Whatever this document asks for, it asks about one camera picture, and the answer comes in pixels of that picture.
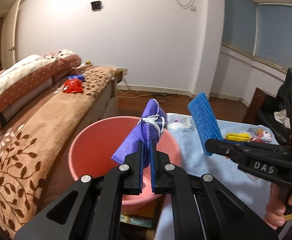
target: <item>wooden armrest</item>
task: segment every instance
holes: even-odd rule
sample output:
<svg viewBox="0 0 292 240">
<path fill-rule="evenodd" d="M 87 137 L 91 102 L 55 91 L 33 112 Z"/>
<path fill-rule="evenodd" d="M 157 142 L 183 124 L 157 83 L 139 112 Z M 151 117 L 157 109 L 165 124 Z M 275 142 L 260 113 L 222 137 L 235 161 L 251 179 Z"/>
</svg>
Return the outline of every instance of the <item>wooden armrest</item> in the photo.
<svg viewBox="0 0 292 240">
<path fill-rule="evenodd" d="M 255 117 L 257 113 L 259 112 L 259 109 L 261 108 L 262 104 L 264 103 L 264 100 L 267 96 L 275 97 L 274 95 L 260 89 L 256 88 L 255 94 L 253 96 L 252 102 L 247 109 L 247 112 L 244 116 L 243 123 L 249 123 L 254 124 Z"/>
</svg>

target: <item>door handle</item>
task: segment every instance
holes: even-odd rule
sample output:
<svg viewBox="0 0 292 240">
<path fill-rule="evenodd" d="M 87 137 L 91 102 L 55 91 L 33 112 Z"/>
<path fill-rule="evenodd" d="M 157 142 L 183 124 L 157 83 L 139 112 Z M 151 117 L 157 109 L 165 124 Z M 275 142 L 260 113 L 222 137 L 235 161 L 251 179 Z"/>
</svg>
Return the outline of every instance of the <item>door handle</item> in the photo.
<svg viewBox="0 0 292 240">
<path fill-rule="evenodd" d="M 15 50 L 17 47 L 13 46 L 11 49 L 9 49 L 8 51 L 13 51 Z"/>
</svg>

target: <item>black leather chair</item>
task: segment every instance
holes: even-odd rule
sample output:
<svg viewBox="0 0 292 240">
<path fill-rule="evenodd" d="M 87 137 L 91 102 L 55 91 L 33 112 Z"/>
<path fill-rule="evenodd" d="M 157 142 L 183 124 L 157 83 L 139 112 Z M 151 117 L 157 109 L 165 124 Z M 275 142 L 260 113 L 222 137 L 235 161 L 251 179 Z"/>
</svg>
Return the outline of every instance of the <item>black leather chair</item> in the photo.
<svg viewBox="0 0 292 240">
<path fill-rule="evenodd" d="M 272 130 L 279 144 L 289 145 L 290 130 L 274 118 L 274 112 L 285 109 L 283 98 L 284 95 L 282 94 L 281 87 L 278 90 L 277 96 L 256 88 L 243 123 L 266 126 Z"/>
</svg>

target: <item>leaf pattern blanket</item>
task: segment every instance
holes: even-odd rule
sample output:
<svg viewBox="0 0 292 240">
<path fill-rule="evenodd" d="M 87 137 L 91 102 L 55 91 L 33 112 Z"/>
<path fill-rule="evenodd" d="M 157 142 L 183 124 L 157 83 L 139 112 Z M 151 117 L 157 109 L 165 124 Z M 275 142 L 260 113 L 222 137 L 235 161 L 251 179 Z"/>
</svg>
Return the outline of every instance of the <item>leaf pattern blanket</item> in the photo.
<svg viewBox="0 0 292 240">
<path fill-rule="evenodd" d="M 11 238 L 33 218 L 65 142 L 117 73 L 85 69 L 84 92 L 62 93 L 62 79 L 30 101 L 0 131 L 0 226 Z"/>
</svg>

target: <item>metal bolt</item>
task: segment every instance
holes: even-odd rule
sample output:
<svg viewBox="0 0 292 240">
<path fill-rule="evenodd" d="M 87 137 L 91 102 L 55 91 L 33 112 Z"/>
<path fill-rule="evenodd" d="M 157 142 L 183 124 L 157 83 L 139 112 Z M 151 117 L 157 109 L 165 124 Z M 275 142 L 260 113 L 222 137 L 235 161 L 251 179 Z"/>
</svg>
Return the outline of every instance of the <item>metal bolt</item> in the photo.
<svg viewBox="0 0 292 240">
<path fill-rule="evenodd" d="M 205 175 L 203 176 L 203 180 L 204 180 L 204 181 L 207 181 L 207 182 L 211 182 L 211 181 L 213 180 L 213 176 L 210 175 L 210 174 L 205 174 Z"/>
<path fill-rule="evenodd" d="M 120 169 L 121 171 L 127 171 L 127 170 L 129 169 L 129 165 L 127 165 L 127 164 L 122 164 L 122 165 L 119 166 L 119 169 Z"/>
<path fill-rule="evenodd" d="M 91 181 L 91 176 L 89 175 L 83 175 L 80 180 L 83 182 L 83 183 L 87 183 L 89 181 Z"/>
<path fill-rule="evenodd" d="M 175 169 L 175 166 L 173 164 L 166 164 L 165 169 L 168 171 L 172 171 Z"/>
</svg>

